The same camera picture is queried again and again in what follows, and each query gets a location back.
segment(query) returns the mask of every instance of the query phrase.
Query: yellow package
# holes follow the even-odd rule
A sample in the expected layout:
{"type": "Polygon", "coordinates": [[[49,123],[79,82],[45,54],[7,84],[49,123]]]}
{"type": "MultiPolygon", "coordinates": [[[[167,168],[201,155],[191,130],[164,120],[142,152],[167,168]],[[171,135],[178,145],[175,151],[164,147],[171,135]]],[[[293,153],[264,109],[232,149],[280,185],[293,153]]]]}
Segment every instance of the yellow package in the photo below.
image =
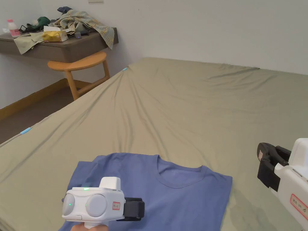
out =
{"type": "Polygon", "coordinates": [[[44,42],[64,42],[68,39],[65,30],[44,31],[42,37],[44,42]]]}

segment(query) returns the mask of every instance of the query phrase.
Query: folded t-shirt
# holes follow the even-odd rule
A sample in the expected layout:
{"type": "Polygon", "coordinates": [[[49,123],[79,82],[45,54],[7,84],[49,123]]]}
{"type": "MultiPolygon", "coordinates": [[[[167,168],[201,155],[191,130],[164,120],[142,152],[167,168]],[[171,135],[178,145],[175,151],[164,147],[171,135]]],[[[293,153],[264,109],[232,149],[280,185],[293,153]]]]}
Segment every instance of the folded t-shirt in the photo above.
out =
{"type": "MultiPolygon", "coordinates": [[[[79,162],[67,190],[98,187],[105,176],[119,177],[125,197],[145,202],[141,221],[110,221],[110,231],[220,230],[232,186],[232,177],[205,166],[187,168],[159,155],[113,153],[79,162]]],[[[75,224],[65,221],[60,231],[75,224]]]]}

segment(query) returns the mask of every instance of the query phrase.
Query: gray button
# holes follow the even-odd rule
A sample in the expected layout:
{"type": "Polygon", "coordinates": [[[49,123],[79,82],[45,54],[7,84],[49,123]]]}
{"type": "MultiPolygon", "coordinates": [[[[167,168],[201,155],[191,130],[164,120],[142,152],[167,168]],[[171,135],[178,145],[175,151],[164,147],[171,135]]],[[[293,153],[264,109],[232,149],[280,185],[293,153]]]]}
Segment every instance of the gray button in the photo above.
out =
{"type": "Polygon", "coordinates": [[[62,214],[64,216],[69,215],[73,211],[74,205],[75,205],[75,197],[70,193],[66,194],[63,202],[62,214]]]}
{"type": "Polygon", "coordinates": [[[86,203],[86,210],[92,217],[101,216],[107,208],[106,198],[101,194],[92,195],[86,203]]]}

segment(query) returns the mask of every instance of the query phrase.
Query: blue clip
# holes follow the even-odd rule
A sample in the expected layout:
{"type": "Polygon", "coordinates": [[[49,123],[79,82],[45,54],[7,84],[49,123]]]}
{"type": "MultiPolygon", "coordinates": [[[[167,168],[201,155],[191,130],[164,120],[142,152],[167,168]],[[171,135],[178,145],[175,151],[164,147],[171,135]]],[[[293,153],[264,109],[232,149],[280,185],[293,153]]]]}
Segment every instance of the blue clip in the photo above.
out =
{"type": "Polygon", "coordinates": [[[27,129],[23,130],[20,134],[25,134],[25,133],[27,133],[30,130],[31,130],[31,128],[27,128],[27,129]]]}

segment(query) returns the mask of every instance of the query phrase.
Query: neckline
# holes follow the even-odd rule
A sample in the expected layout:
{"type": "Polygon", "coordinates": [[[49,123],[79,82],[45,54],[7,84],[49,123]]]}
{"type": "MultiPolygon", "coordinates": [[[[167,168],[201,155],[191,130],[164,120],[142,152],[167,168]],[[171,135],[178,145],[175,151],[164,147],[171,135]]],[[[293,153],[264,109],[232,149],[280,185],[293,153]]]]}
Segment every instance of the neckline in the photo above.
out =
{"type": "Polygon", "coordinates": [[[164,185],[166,185],[166,186],[168,186],[170,188],[183,188],[183,187],[195,184],[195,183],[197,183],[197,182],[199,182],[199,181],[204,179],[206,171],[208,169],[207,167],[205,167],[203,165],[198,167],[198,168],[183,167],[183,166],[177,165],[175,163],[172,163],[172,162],[169,162],[169,161],[165,161],[159,155],[154,155],[153,156],[152,167],[153,167],[154,175],[157,178],[157,180],[160,183],[162,183],[162,184],[164,184],[164,185]],[[188,182],[188,183],[176,184],[176,183],[173,183],[173,182],[169,182],[169,181],[165,180],[160,175],[160,173],[158,171],[158,166],[157,166],[158,162],[163,162],[163,163],[169,164],[170,166],[172,166],[172,167],[174,167],[176,169],[180,169],[180,170],[199,172],[200,176],[196,177],[194,180],[192,180],[191,182],[188,182]]]}

